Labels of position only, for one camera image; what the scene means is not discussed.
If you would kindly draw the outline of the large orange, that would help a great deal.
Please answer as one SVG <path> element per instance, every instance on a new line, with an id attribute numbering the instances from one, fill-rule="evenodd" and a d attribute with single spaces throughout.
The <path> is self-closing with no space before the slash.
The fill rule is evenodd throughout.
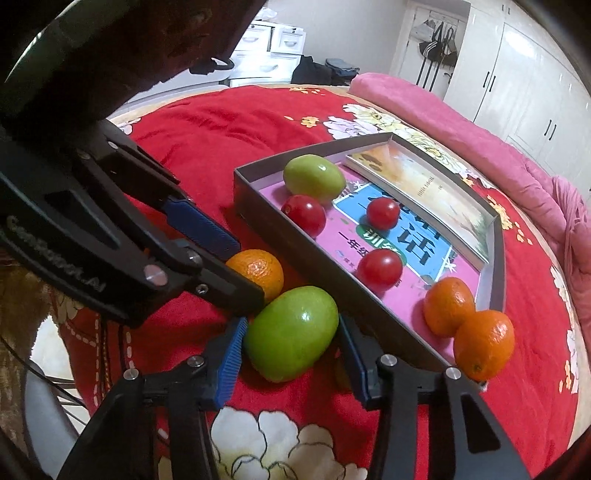
<path id="1" fill-rule="evenodd" d="M 496 310 L 473 313 L 454 337 L 456 365 L 475 382 L 486 382 L 499 374 L 514 348 L 514 325 L 507 315 Z"/>

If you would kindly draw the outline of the pink quilt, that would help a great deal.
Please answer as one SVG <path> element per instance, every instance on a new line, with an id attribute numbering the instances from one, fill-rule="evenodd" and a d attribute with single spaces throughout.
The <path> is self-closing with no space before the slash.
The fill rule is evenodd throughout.
<path id="1" fill-rule="evenodd" d="M 568 180 L 467 120 L 436 95 L 386 74 L 365 73 L 349 92 L 420 129 L 476 167 L 516 203 L 562 258 L 581 325 L 590 327 L 590 212 Z"/>

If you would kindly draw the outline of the black bag on floor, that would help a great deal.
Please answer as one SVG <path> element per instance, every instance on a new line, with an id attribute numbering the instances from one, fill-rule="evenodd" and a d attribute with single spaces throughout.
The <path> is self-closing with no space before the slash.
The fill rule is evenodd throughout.
<path id="1" fill-rule="evenodd" d="M 339 58 L 327 58 L 325 63 L 317 63 L 311 56 L 301 55 L 300 63 L 291 74 L 290 83 L 294 85 L 349 86 L 360 68 Z"/>

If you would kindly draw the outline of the white drawer cabinet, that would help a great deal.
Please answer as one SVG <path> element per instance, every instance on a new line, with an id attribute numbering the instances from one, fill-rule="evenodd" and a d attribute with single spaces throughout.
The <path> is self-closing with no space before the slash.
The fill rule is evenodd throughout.
<path id="1" fill-rule="evenodd" d="M 229 87 L 290 84 L 307 32 L 278 22 L 276 16 L 276 11 L 263 6 L 243 33 L 230 57 L 235 66 L 225 80 Z"/>

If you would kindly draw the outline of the pink exercise book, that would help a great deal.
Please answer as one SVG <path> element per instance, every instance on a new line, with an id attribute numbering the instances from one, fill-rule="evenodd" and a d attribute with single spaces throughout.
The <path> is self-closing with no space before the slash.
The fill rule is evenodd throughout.
<path id="1" fill-rule="evenodd" d="M 352 274 L 370 251 L 389 249 L 398 253 L 404 265 L 403 274 L 397 285 L 381 296 L 381 301 L 445 360 L 453 362 L 453 340 L 435 336 L 426 325 L 423 299 L 434 283 L 446 277 L 460 278 L 476 294 L 480 272 L 405 206 L 393 229 L 386 232 L 374 229 L 366 220 L 367 207 L 370 201 L 386 193 L 345 165 L 338 167 L 345 175 L 346 189 L 325 207 L 327 223 L 315 239 L 315 245 Z"/>

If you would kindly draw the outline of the orange tangerine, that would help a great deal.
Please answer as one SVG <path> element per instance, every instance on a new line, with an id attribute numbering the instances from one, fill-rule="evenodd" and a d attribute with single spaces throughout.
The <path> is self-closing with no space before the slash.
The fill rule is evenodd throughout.
<path id="1" fill-rule="evenodd" d="M 423 301 L 425 322 L 440 338 L 453 337 L 475 312 L 476 302 L 471 290 L 457 277 L 439 280 L 429 289 Z"/>

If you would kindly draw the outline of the red cherry tomato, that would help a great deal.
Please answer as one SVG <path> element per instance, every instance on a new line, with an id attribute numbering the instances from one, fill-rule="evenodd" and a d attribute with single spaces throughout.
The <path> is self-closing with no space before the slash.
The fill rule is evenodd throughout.
<path id="1" fill-rule="evenodd" d="M 387 197 L 375 198 L 367 207 L 367 221 L 377 230 L 390 230 L 397 225 L 400 218 L 400 205 Z"/>
<path id="2" fill-rule="evenodd" d="M 356 268 L 356 277 L 373 291 L 388 290 L 396 285 L 403 274 L 400 255 L 389 249 L 370 251 Z"/>
<path id="3" fill-rule="evenodd" d="M 304 230 L 311 238 L 317 238 L 325 229 L 327 215 L 318 200 L 308 195 L 293 195 L 281 206 L 281 212 Z"/>

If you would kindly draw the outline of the yellow picture book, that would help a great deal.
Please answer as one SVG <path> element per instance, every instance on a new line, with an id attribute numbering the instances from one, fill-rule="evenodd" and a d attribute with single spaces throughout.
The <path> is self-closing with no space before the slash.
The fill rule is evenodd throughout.
<path id="1" fill-rule="evenodd" d="M 464 189 L 462 182 L 453 180 L 449 171 L 393 139 L 349 153 L 345 164 L 423 214 L 476 265 L 491 261 L 488 240 L 493 215 Z"/>

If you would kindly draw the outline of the white wardrobe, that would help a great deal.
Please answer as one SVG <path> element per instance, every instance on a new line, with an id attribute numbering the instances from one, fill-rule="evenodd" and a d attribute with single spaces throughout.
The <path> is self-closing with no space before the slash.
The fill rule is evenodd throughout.
<path id="1" fill-rule="evenodd" d="M 444 101 L 590 198 L 590 95 L 516 2 L 471 2 Z"/>

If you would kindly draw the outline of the grey cardboard box tray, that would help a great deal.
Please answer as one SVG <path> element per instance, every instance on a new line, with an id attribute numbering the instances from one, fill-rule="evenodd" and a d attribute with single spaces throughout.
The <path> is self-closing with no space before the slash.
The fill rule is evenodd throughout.
<path id="1" fill-rule="evenodd" d="M 459 175 L 393 133 L 311 145 L 308 153 L 346 178 L 317 237 L 283 214 L 293 152 L 236 168 L 238 214 L 387 351 L 425 369 L 450 366 L 453 343 L 428 328 L 422 302 L 435 283 L 457 277 L 478 309 L 504 309 L 500 216 Z"/>

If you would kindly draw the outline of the small orange mandarin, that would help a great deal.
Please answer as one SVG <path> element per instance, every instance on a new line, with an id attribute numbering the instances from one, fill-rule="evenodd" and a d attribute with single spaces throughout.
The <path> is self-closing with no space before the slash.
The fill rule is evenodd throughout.
<path id="1" fill-rule="evenodd" d="M 264 302 L 270 303 L 283 291 L 284 275 L 280 261 L 262 249 L 247 249 L 233 255 L 225 265 L 263 289 Z"/>

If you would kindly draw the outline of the red floral blanket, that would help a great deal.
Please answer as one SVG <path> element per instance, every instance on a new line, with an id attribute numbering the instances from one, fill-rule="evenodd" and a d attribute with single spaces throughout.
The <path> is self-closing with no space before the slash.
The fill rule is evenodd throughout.
<path id="1" fill-rule="evenodd" d="M 262 249 L 259 232 L 233 207 L 236 168 L 277 153 L 334 139 L 389 130 L 396 119 L 356 100 L 311 87 L 225 89 L 188 97 L 149 115 L 134 115 L 123 129 L 180 180 L 197 205 L 228 227 L 246 249 Z M 578 403 L 577 326 L 569 317 L 560 270 L 523 215 L 475 173 L 466 182 L 502 218 L 507 253 L 506 312 L 516 334 L 506 368 L 484 397 L 531 474 L 568 447 Z M 431 282 L 475 272 L 419 221 L 408 216 L 388 237 L 352 220 L 331 216 L 339 264 L 356 267 L 377 247 L 398 248 L 405 259 L 401 284 L 390 300 L 416 326 Z M 135 330 L 102 319 L 61 293 L 52 315 L 69 354 L 76 386 L 95 410 L 127 367 L 152 373 L 173 367 L 221 333 L 224 313 L 183 295 Z M 362 479 L 378 426 L 346 391 L 339 357 L 329 350 L 300 378 L 263 379 L 252 366 L 240 373 L 235 395 L 212 417 L 217 468 L 224 479 Z"/>

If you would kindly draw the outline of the green mango fruit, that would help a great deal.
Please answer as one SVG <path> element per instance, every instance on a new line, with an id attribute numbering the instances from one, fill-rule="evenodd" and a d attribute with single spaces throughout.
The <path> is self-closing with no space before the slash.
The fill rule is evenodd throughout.
<path id="1" fill-rule="evenodd" d="M 245 351 L 263 378 L 294 380 L 311 368 L 332 342 L 339 326 L 338 305 L 315 286 L 290 289 L 252 319 Z"/>

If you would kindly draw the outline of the green apple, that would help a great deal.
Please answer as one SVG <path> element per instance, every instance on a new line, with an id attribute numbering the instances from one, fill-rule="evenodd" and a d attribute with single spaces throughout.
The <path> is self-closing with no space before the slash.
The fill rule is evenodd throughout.
<path id="1" fill-rule="evenodd" d="M 338 166 L 325 157 L 304 154 L 287 162 L 283 182 L 294 195 L 308 195 L 329 204 L 346 189 L 346 178 Z"/>

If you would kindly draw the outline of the hanging bags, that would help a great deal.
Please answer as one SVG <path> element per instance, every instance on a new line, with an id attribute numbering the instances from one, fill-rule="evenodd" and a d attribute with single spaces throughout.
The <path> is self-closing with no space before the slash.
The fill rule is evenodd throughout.
<path id="1" fill-rule="evenodd" d="M 445 27 L 442 22 L 427 41 L 419 44 L 419 51 L 426 60 L 455 67 L 459 57 L 456 29 L 453 26 Z"/>

